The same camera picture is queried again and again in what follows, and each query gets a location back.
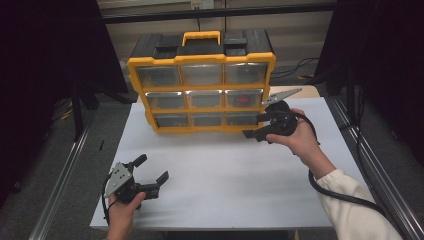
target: white table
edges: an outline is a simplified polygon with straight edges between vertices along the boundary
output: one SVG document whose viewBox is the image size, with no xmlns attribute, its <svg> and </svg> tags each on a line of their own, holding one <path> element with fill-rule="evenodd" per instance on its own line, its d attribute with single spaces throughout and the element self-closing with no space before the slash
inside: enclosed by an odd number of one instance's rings
<svg viewBox="0 0 424 240">
<path fill-rule="evenodd" d="M 354 178 L 363 178 L 323 98 L 291 98 L 314 123 L 321 148 Z M 170 178 L 160 197 L 144 201 L 134 228 L 160 231 L 283 230 L 330 227 L 310 186 L 307 168 L 281 145 L 245 139 L 242 133 L 156 134 L 140 103 L 132 106 L 114 162 L 141 154 L 136 182 Z M 101 202 L 93 228 L 107 229 Z"/>
</svg>

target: plastic drawer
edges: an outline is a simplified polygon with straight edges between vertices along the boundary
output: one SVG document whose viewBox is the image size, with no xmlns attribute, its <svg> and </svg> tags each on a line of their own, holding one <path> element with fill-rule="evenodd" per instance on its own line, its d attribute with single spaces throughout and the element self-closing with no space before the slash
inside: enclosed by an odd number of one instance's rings
<svg viewBox="0 0 424 240">
<path fill-rule="evenodd" d="M 259 112 L 227 112 L 227 126 L 257 125 Z"/>
<path fill-rule="evenodd" d="M 192 108 L 213 108 L 222 106 L 222 90 L 186 91 L 187 103 Z"/>
<path fill-rule="evenodd" d="M 180 85 L 180 75 L 177 66 L 137 67 L 137 72 L 143 86 Z"/>
<path fill-rule="evenodd" d="M 227 107 L 259 107 L 262 103 L 262 89 L 225 90 Z"/>
<path fill-rule="evenodd" d="M 180 109 L 184 108 L 182 92 L 149 92 L 146 93 L 151 109 Z"/>
<path fill-rule="evenodd" d="M 224 70 L 225 83 L 264 83 L 267 66 L 267 63 L 227 63 Z"/>
<path fill-rule="evenodd" d="M 181 75 L 186 85 L 221 84 L 222 64 L 186 64 L 181 66 Z"/>
<path fill-rule="evenodd" d="M 191 113 L 190 118 L 193 126 L 221 126 L 223 113 Z"/>
<path fill-rule="evenodd" d="M 156 123 L 159 128 L 161 127 L 187 127 L 188 117 L 185 113 L 161 113 L 154 114 Z"/>
</svg>

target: wire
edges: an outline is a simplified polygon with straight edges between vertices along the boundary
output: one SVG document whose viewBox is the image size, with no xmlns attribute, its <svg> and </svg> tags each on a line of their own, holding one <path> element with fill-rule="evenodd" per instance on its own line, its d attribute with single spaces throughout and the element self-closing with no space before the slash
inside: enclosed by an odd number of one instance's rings
<svg viewBox="0 0 424 240">
<path fill-rule="evenodd" d="M 224 1 L 224 8 L 227 8 L 227 0 Z M 227 33 L 227 17 L 224 17 L 224 32 Z"/>
<path fill-rule="evenodd" d="M 363 34 L 364 38 L 361 41 L 359 51 L 357 52 L 357 55 L 356 55 L 356 58 L 355 58 L 355 60 L 357 60 L 357 61 L 359 59 L 359 56 L 361 56 L 362 52 L 364 51 L 365 42 L 367 40 L 368 33 L 371 29 L 371 26 L 373 25 L 373 20 L 375 19 L 375 16 L 377 14 L 379 4 L 380 4 L 380 0 L 377 0 L 377 3 L 375 4 L 374 10 L 372 11 L 371 19 L 368 21 L 368 25 L 365 28 L 365 34 Z"/>
<path fill-rule="evenodd" d="M 199 8 L 199 7 L 195 7 L 195 8 L 194 8 L 194 10 L 196 10 L 196 11 L 197 11 L 197 10 L 200 10 L 200 8 Z M 200 19 L 199 19 L 199 18 L 197 18 L 196 20 L 197 20 L 197 28 L 198 28 L 198 30 L 199 30 L 199 32 L 200 32 Z"/>
<path fill-rule="evenodd" d="M 370 177 L 369 177 L 369 175 L 368 175 L 368 173 L 367 173 L 367 171 L 365 169 L 365 166 L 364 166 L 364 163 L 363 163 L 363 160 L 362 160 L 362 157 L 361 157 L 361 149 L 360 149 L 361 139 L 362 139 L 361 124 L 362 124 L 362 117 L 363 117 L 364 112 L 365 112 L 365 99 L 366 99 L 365 97 L 366 96 L 365 96 L 365 93 L 364 93 L 363 89 L 360 88 L 359 89 L 359 92 L 358 92 L 358 102 L 357 102 L 357 106 L 358 106 L 357 109 L 358 110 L 357 110 L 357 112 L 355 114 L 355 118 L 356 118 L 355 119 L 355 122 L 357 123 L 357 128 L 358 128 L 358 134 L 357 134 L 357 137 L 356 137 L 356 155 L 358 157 L 358 161 L 357 162 L 359 164 L 359 167 L 362 170 L 361 172 L 363 174 L 363 177 L 364 177 L 365 181 L 367 182 L 367 185 L 368 185 L 370 191 L 372 191 L 374 193 L 374 195 L 377 197 L 377 199 L 379 200 L 379 202 L 383 205 L 384 209 L 386 209 L 386 211 L 389 214 L 390 218 L 393 220 L 393 223 L 395 224 L 395 226 L 396 226 L 396 228 L 398 230 L 398 233 L 400 235 L 402 235 L 402 238 L 403 239 L 406 239 L 405 238 L 406 235 L 403 233 L 402 228 L 400 228 L 399 224 L 397 223 L 397 221 L 394 220 L 393 215 L 388 210 L 389 208 L 387 207 L 387 204 L 384 201 L 381 200 L 382 199 L 381 195 L 378 193 L 378 191 L 370 183 Z"/>
<path fill-rule="evenodd" d="M 109 225 L 109 209 L 106 207 L 106 199 L 105 199 L 105 189 L 106 189 L 106 184 L 109 181 L 110 177 L 112 176 L 112 173 L 109 173 L 106 176 L 105 181 L 103 182 L 103 187 L 102 187 L 102 205 L 103 205 L 103 212 L 105 214 L 104 219 L 106 219 L 107 224 Z"/>
<path fill-rule="evenodd" d="M 307 81 L 305 83 L 305 85 L 320 84 L 324 81 L 329 81 L 331 78 L 338 79 L 338 82 L 344 83 L 344 81 L 340 81 L 340 80 L 343 80 L 343 76 L 341 75 L 342 70 L 343 70 L 342 66 L 343 65 L 341 63 L 333 64 L 331 67 L 326 69 L 320 75 L 315 75 L 312 79 Z M 339 90 L 334 90 L 333 88 L 334 88 L 333 86 L 330 86 L 329 84 L 327 84 L 327 92 L 330 94 L 330 96 L 338 94 L 338 92 L 339 92 Z"/>
<path fill-rule="evenodd" d="M 300 60 L 297 63 L 297 66 L 295 68 L 293 68 L 293 69 L 286 70 L 286 71 L 281 71 L 281 72 L 273 72 L 272 74 L 282 74 L 282 73 L 287 73 L 287 74 L 285 74 L 283 76 L 273 76 L 273 77 L 271 77 L 271 79 L 273 79 L 273 78 L 283 78 L 283 77 L 289 76 L 289 75 L 295 73 L 297 71 L 297 69 L 305 66 L 306 64 L 308 64 L 308 63 L 310 63 L 310 62 L 312 62 L 314 60 L 318 60 L 318 59 L 319 58 L 305 58 L 305 59 L 302 59 L 302 60 Z"/>
<path fill-rule="evenodd" d="M 345 194 L 341 194 L 341 193 L 336 193 L 333 191 L 329 191 L 325 188 L 322 188 L 321 186 L 318 185 L 318 183 L 315 182 L 314 179 L 314 175 L 312 174 L 311 170 L 309 170 L 309 183 L 312 185 L 312 187 L 319 193 L 324 194 L 326 196 L 335 198 L 335 199 L 339 199 L 345 202 L 350 202 L 350 203 L 355 203 L 361 206 L 365 206 L 368 208 L 371 208 L 377 212 L 379 212 L 381 215 L 383 215 L 384 217 L 386 217 L 386 214 L 384 213 L 384 210 L 382 208 L 380 208 L 377 204 L 370 202 L 368 200 L 365 199 L 361 199 L 361 198 L 357 198 L 354 196 L 349 196 L 349 195 L 345 195 Z"/>
<path fill-rule="evenodd" d="M 108 211 L 109 211 L 109 209 L 113 206 L 113 204 L 115 204 L 116 202 L 118 202 L 118 200 L 115 200 L 113 203 L 111 203 L 111 204 L 109 205 Z"/>
</svg>

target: gray floor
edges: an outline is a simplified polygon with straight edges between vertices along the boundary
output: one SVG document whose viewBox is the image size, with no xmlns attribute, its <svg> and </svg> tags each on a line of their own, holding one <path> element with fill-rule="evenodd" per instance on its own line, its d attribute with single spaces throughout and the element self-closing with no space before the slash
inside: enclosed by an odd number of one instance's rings
<svg viewBox="0 0 424 240">
<path fill-rule="evenodd" d="M 302 84 L 295 77 L 284 79 L 288 84 Z M 325 86 L 317 86 L 321 95 L 325 96 Z M 130 110 L 123 105 L 99 96 L 101 105 L 94 113 L 83 109 L 85 121 L 94 114 L 82 152 L 70 175 L 69 184 L 60 200 L 46 239 L 103 239 L 105 232 L 91 229 L 89 223 L 98 202 L 99 193 L 105 174 L 110 168 L 120 136 Z M 73 147 L 74 127 L 72 116 L 66 120 L 56 121 L 50 131 L 43 149 L 32 167 L 22 180 L 22 191 L 11 194 L 0 210 L 0 239 L 28 239 L 37 223 L 40 214 L 56 184 L 65 161 Z M 378 111 L 367 103 L 362 120 L 362 132 L 373 151 L 378 156 L 393 183 L 411 206 L 418 220 L 424 222 L 424 168 L 417 163 L 408 146 L 392 137 L 389 125 L 382 119 Z M 349 139 L 346 130 L 342 130 L 346 141 L 355 153 L 355 145 Z M 375 179 L 371 179 L 383 202 L 384 194 L 379 190 Z M 397 224 L 401 221 L 394 210 L 388 206 Z M 337 239 L 332 229 L 302 229 L 300 239 Z M 161 232 L 138 232 L 131 239 L 161 240 L 165 235 Z"/>
</svg>

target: hand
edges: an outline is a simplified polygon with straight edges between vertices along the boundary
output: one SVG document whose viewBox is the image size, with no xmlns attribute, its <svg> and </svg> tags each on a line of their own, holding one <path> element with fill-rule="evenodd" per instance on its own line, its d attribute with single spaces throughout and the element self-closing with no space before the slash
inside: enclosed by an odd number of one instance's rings
<svg viewBox="0 0 424 240">
<path fill-rule="evenodd" d="M 292 108 L 291 110 L 305 115 L 300 109 Z M 311 126 L 301 118 L 297 121 L 296 131 L 292 135 L 281 136 L 268 134 L 266 139 L 290 148 L 300 158 L 303 164 L 312 171 L 317 179 L 336 169 L 319 147 Z"/>
<path fill-rule="evenodd" d="M 145 197 L 146 193 L 141 192 L 129 204 L 117 201 L 115 194 L 109 197 L 109 231 L 106 239 L 128 239 L 132 230 L 134 211 Z"/>
</svg>

